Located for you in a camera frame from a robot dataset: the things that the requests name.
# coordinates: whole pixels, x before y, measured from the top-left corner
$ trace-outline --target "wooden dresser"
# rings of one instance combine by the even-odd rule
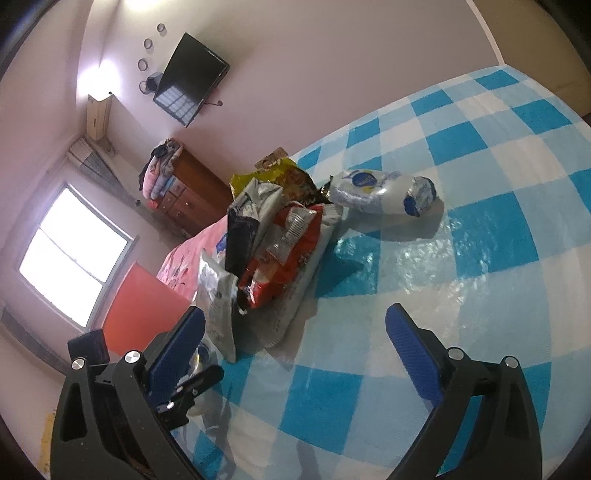
[[[232,203],[230,187],[187,150],[174,164],[174,177],[158,210],[190,236],[226,215]]]

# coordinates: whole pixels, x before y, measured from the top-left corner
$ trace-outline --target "red snack bag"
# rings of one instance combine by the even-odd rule
[[[323,205],[290,202],[275,217],[238,288],[249,308],[258,308],[283,293],[316,248]]]

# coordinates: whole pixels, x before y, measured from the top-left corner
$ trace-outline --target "window frame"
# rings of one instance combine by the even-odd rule
[[[86,325],[80,325],[79,323],[77,323],[74,319],[68,317],[68,315],[66,315],[64,312],[62,312],[56,305],[54,305],[49,299],[45,298],[45,296],[38,291],[34,285],[32,285],[28,279],[25,277],[25,275],[23,275],[20,271],[22,262],[29,250],[29,246],[31,245],[31,242],[33,241],[33,238],[35,237],[35,235],[37,234],[37,231],[41,228],[41,224],[43,223],[43,220],[45,219],[45,217],[47,216],[47,214],[49,213],[49,211],[53,208],[56,200],[60,197],[60,195],[65,191],[65,190],[69,190],[80,202],[82,202],[82,204],[88,208],[88,210],[90,212],[92,212],[94,215],[96,215],[96,217],[101,220],[105,225],[107,225],[109,228],[111,228],[115,233],[117,233],[119,236],[121,236],[123,239],[126,240],[126,244],[125,247],[123,248],[123,250],[121,251],[121,253],[119,254],[119,257],[117,258],[117,261],[115,262],[115,264],[113,265],[113,268],[111,269],[107,279],[105,280],[105,282],[101,282],[100,280],[97,279],[98,282],[100,282],[102,284],[102,288],[95,300],[95,303],[92,307],[92,310],[90,312],[90,315],[88,317],[88,320],[86,322]],[[134,245],[136,244],[138,240],[138,237],[132,237],[131,235],[129,235],[128,233],[126,233],[123,229],[121,229],[120,227],[118,227],[112,220],[110,220],[107,216],[105,216],[98,208],[96,208],[90,201],[88,201],[80,192],[78,192],[78,190],[76,190],[76,188],[71,185],[70,183],[64,182],[58,189],[57,193],[53,195],[53,197],[51,198],[51,203],[49,205],[49,207],[45,210],[43,210],[42,213],[40,213],[37,218],[35,218],[35,223],[34,223],[34,227],[31,229],[31,232],[29,235],[27,235],[27,241],[24,245],[24,248],[22,250],[21,255],[19,255],[18,257],[18,262],[16,264],[16,270],[18,275],[20,275],[21,279],[24,280],[24,282],[26,283],[26,285],[33,291],[33,293],[45,304],[47,305],[49,308],[51,308],[54,312],[56,312],[61,318],[63,318],[65,321],[67,321],[68,323],[70,323],[71,325],[73,325],[76,329],[80,330],[81,332],[88,332],[90,331],[92,328],[96,327],[97,325],[97,315],[101,310],[102,304],[105,300],[105,297],[108,295],[108,293],[110,292],[111,288],[113,287],[113,283],[115,281],[115,278],[120,274],[121,272],[121,267],[125,264],[126,260],[129,257],[129,253],[131,252],[132,248],[134,247]],[[78,263],[66,252],[64,252],[60,247],[58,247],[71,261],[73,261],[79,268],[81,268],[87,275],[90,275],[91,277],[94,278],[94,275],[92,275],[91,273],[87,272],[83,267],[81,267],[80,265],[78,265]]]

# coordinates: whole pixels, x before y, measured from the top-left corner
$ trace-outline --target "tv screen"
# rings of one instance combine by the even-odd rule
[[[154,102],[185,127],[223,79],[230,65],[185,33],[154,95]]]

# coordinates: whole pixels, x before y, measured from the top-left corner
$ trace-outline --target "blue gripper pad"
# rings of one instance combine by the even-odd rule
[[[386,311],[386,332],[418,394],[437,407],[443,399],[439,369],[420,338],[419,328],[399,303]]]
[[[187,373],[191,356],[205,334],[205,315],[195,308],[185,318],[154,362],[148,375],[148,401],[156,408],[170,401],[178,380]]]

